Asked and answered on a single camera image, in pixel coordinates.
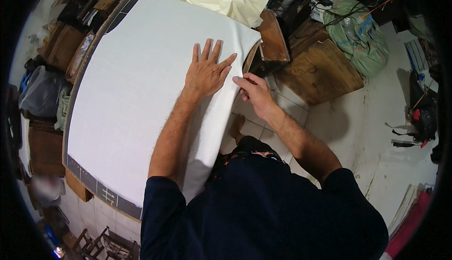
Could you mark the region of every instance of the hand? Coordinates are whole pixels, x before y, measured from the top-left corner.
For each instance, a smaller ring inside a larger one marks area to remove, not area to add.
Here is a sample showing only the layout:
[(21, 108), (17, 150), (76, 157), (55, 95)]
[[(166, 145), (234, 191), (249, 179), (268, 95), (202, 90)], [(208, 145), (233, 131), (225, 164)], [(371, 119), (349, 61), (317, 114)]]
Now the hand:
[(211, 43), (212, 39), (207, 39), (200, 59), (198, 57), (198, 44), (194, 45), (192, 63), (187, 76), (185, 76), (184, 91), (196, 99), (211, 95), (223, 86), (231, 69), (230, 65), (237, 57), (237, 54), (234, 53), (228, 59), (217, 64), (222, 42), (217, 40), (212, 54), (209, 56)]
[(243, 74), (243, 78), (234, 76), (232, 80), (241, 87), (243, 101), (251, 100), (257, 116), (268, 121), (273, 111), (278, 109), (278, 105), (270, 93), (267, 82), (252, 73)]

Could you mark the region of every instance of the t-shirt sleeve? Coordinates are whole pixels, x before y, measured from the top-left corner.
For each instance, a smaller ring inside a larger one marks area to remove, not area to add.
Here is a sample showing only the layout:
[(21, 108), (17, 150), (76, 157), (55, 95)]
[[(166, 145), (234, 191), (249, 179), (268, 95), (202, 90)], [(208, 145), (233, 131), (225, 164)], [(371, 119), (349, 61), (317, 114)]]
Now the t-shirt sleeve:
[(356, 183), (353, 173), (346, 168), (336, 169), (325, 179), (325, 190), (345, 203), (359, 227), (361, 240), (369, 252), (376, 252), (370, 259), (379, 259), (388, 245), (388, 230), (381, 214), (367, 201)]
[(173, 180), (148, 178), (141, 221), (141, 259), (161, 257), (185, 207), (185, 198)]

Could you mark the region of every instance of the navy t-shirt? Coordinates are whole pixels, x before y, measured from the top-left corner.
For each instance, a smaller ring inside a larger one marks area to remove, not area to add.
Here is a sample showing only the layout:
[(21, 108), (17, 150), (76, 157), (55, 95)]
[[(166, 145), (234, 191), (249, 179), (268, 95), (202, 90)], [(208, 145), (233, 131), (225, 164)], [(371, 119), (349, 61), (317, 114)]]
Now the navy t-shirt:
[(141, 260), (370, 260), (387, 243), (381, 215), (345, 168), (317, 189), (285, 163), (238, 156), (187, 205), (174, 181), (146, 183)]

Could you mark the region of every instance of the hairy arm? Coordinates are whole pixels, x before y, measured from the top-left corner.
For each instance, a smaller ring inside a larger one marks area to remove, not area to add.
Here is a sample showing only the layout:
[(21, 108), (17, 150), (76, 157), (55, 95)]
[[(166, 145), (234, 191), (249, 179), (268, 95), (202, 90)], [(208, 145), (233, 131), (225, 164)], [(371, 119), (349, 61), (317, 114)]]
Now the hairy arm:
[(297, 162), (323, 186), (326, 177), (342, 168), (336, 155), (319, 139), (308, 133), (273, 100), (262, 78), (247, 73), (234, 77), (243, 100), (251, 100), (256, 114), (276, 131)]
[(192, 63), (185, 77), (185, 86), (155, 143), (148, 178), (164, 176), (178, 183), (183, 169), (180, 153), (187, 148), (186, 138), (195, 108), (201, 99), (223, 86), (230, 65), (237, 56), (234, 53), (217, 64), (221, 41), (217, 41), (209, 56), (211, 42), (211, 39), (207, 39), (201, 57), (198, 56), (198, 45), (193, 47)]

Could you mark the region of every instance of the table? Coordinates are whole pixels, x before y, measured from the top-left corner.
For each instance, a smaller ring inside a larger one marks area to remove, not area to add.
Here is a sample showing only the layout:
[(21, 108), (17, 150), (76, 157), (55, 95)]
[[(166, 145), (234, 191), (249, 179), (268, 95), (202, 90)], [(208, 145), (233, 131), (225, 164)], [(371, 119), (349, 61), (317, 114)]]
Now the table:
[[(130, 218), (136, 219), (137, 221), (141, 221), (142, 218), (141, 207), (122, 198), (121, 196), (116, 194), (116, 192), (114, 192), (113, 190), (108, 189), (100, 181), (96, 180), (90, 173), (88, 173), (82, 166), (80, 166), (78, 162), (67, 153), (69, 129), (71, 127), (71, 117), (74, 109), (74, 104), (77, 98), (77, 92), (79, 90), (88, 63), (91, 60), (91, 57), (93, 56), (93, 53), (102, 37), (109, 33), (122, 21), (122, 19), (130, 11), (130, 9), (137, 3), (137, 1), (138, 0), (122, 0), (118, 4), (118, 6), (116, 6), (113, 12), (109, 15), (108, 19), (105, 21), (105, 23), (99, 28), (90, 48), (86, 53), (86, 57), (80, 64), (80, 71), (76, 77), (74, 86), (72, 88), (71, 99), (69, 101), (64, 124), (62, 163), (67, 168), (67, 170), (74, 175), (74, 177), (77, 180), (79, 180), (91, 193), (93, 193), (93, 195), (97, 196), (100, 200), (104, 201), (106, 204), (114, 208), (116, 211)], [(253, 57), (258, 49), (258, 44), (259, 43), (256, 43), (251, 49), (250, 53), (248, 54), (243, 64), (243, 73), (248, 72)]]

